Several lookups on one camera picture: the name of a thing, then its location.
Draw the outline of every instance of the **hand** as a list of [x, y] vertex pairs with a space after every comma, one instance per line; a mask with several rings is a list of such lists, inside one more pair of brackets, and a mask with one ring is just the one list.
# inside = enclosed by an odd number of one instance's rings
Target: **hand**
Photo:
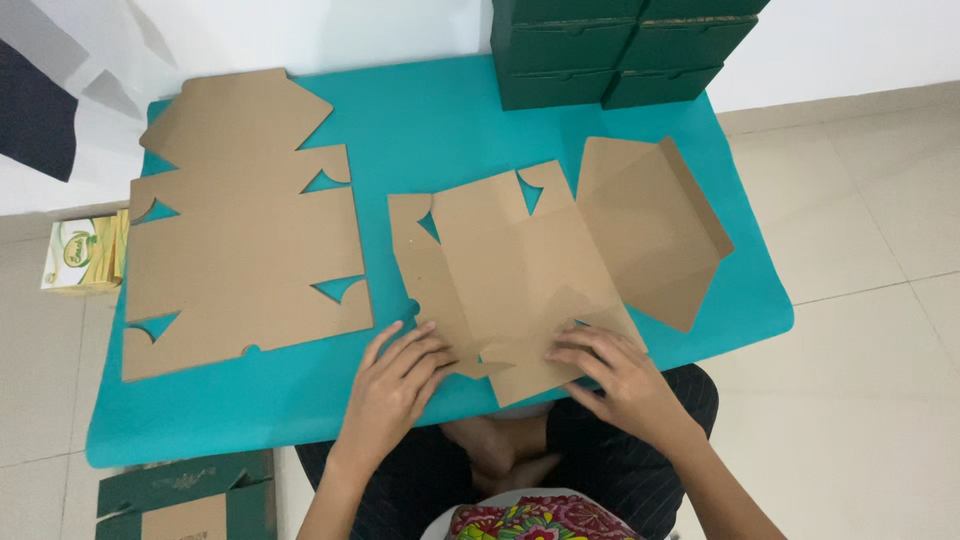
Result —
[[358, 476], [373, 474], [417, 422], [449, 373], [438, 368], [456, 361], [447, 350], [449, 344], [431, 333], [432, 321], [398, 338], [381, 355], [380, 349], [401, 326], [396, 321], [367, 346], [353, 381], [344, 425], [330, 450], [331, 458], [340, 465], [349, 463]]
[[[580, 366], [606, 390], [607, 397], [601, 398], [575, 382], [564, 386], [597, 418], [665, 455], [689, 442], [690, 437], [706, 440], [703, 429], [680, 404], [653, 360], [630, 338], [578, 325], [558, 332], [555, 339], [558, 345], [547, 352], [546, 358]], [[583, 348], [592, 349], [603, 361]]]

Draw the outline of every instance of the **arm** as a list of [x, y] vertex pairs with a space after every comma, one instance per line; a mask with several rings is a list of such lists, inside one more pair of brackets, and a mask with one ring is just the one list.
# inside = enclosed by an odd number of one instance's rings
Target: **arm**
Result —
[[577, 364], [607, 393], [601, 398], [570, 383], [565, 386], [570, 396], [600, 420], [649, 443], [670, 460], [707, 538], [784, 538], [727, 470], [704, 430], [636, 343], [586, 326], [561, 331], [556, 339], [558, 346], [547, 359]]
[[400, 330], [397, 321], [370, 342], [357, 369], [344, 425], [330, 449], [317, 494], [298, 540], [346, 540], [367, 482], [383, 458], [423, 414], [455, 358], [428, 322], [384, 344]]

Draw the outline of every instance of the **floral fabric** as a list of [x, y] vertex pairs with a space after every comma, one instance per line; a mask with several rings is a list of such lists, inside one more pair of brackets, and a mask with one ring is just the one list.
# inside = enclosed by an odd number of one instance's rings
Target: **floral fabric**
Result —
[[523, 497], [511, 507], [458, 506], [446, 540], [643, 540], [576, 495]]

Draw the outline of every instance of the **yellow printed box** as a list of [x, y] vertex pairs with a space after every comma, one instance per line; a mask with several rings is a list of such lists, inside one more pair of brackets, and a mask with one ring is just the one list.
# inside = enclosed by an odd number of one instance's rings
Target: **yellow printed box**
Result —
[[126, 215], [55, 223], [40, 288], [84, 295], [115, 288], [123, 281]]

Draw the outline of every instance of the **dark cloth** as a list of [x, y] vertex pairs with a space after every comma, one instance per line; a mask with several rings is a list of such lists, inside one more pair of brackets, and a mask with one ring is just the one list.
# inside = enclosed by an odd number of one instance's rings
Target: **dark cloth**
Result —
[[[719, 398], [713, 381], [689, 364], [663, 372], [694, 420], [710, 435]], [[314, 489], [332, 442], [297, 446]], [[547, 449], [563, 460], [544, 487], [583, 493], [648, 540], [673, 528], [684, 498], [680, 479], [662, 454], [636, 437], [598, 420], [571, 399], [558, 400], [547, 417]], [[467, 453], [437, 426], [411, 430], [367, 485], [350, 538], [418, 539], [451, 506], [480, 499], [471, 483]]]
[[76, 113], [77, 98], [0, 40], [0, 154], [66, 182]]

